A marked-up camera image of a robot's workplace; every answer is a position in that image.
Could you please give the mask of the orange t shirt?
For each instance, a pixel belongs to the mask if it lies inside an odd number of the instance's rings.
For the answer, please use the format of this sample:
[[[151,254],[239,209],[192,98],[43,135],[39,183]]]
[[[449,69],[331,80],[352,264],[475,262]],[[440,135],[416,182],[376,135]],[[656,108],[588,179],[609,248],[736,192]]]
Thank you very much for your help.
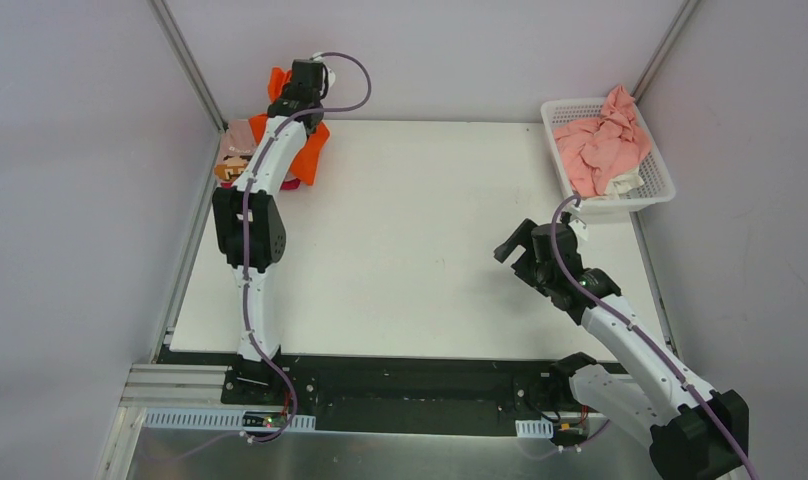
[[[268,96],[271,101],[274,101],[280,96],[290,76],[291,70],[284,70],[280,67],[273,67],[271,69],[267,86]],[[265,133],[267,119],[267,115],[262,113],[253,116],[249,120],[255,137],[259,140],[258,145],[261,144],[263,134]],[[324,122],[320,123],[316,131],[309,136],[305,146],[294,158],[285,180],[298,178],[301,180],[301,184],[312,186],[315,182],[322,150],[329,138],[330,130]]]

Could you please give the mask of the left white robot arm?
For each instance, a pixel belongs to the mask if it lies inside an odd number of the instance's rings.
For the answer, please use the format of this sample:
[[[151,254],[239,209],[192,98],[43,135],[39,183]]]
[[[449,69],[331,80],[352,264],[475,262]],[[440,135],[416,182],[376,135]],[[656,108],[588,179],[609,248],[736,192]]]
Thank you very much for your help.
[[[284,183],[311,176],[309,163],[327,136],[321,101],[328,89],[328,70],[318,57],[296,60],[288,70],[275,67],[267,112],[231,122],[222,141],[212,212],[218,248],[237,284],[242,320],[225,403],[253,396],[268,405],[284,394],[285,378],[271,364],[282,337],[274,314],[274,272],[286,247],[276,196]]]

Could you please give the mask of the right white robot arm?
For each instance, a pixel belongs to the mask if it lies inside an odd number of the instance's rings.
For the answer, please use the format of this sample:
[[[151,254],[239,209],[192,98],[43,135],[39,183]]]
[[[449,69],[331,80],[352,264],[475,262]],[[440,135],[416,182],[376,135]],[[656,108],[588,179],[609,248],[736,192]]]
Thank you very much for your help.
[[[549,400],[604,415],[647,449],[663,479],[717,479],[748,463],[749,408],[734,390],[721,392],[642,328],[620,287],[586,268],[567,215],[550,224],[524,220],[493,252],[517,278],[548,298],[595,337],[627,371],[615,378],[578,352],[552,365]]]

